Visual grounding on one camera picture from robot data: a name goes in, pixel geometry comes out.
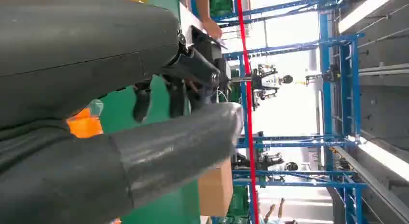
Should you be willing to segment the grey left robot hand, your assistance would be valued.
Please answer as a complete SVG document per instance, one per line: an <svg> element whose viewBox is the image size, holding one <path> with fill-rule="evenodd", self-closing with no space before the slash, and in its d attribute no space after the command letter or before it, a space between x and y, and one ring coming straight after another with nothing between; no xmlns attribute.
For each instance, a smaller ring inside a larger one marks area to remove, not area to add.
<svg viewBox="0 0 409 224"><path fill-rule="evenodd" d="M219 70L178 19L129 0L0 0L0 221L107 224L228 159L243 127L225 102L80 139L92 100L167 74L206 86Z"/></svg>

